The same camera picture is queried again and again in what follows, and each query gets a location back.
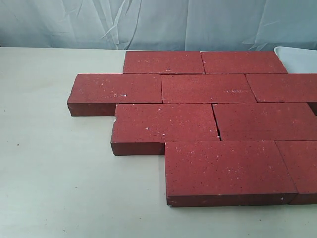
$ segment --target brick pattern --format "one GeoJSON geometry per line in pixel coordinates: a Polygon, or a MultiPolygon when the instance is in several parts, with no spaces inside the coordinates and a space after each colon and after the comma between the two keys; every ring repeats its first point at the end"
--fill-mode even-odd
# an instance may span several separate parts
{"type": "Polygon", "coordinates": [[[115,114],[115,155],[165,154],[169,206],[317,204],[317,74],[274,52],[127,52],[67,104],[115,114]]]}

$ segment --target white table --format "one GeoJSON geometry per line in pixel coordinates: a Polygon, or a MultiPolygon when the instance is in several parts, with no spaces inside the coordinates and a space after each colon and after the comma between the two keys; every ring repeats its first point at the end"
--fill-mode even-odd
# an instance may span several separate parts
{"type": "Polygon", "coordinates": [[[124,51],[0,48],[1,238],[316,237],[317,206],[170,208],[163,156],[114,156],[113,117],[71,117],[78,73],[124,51]]]}

